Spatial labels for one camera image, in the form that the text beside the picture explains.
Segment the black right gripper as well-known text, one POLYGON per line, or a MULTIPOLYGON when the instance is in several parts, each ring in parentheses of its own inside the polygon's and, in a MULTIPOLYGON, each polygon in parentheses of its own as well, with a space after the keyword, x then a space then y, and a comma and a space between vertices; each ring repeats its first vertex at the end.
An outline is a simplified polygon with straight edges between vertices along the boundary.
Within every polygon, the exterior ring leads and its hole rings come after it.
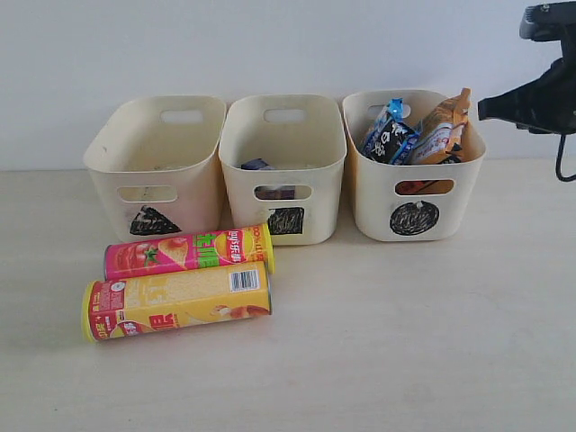
POLYGON ((575 43, 562 42, 562 56, 540 79, 477 103, 480 121, 501 120, 519 129, 575 133, 575 43))

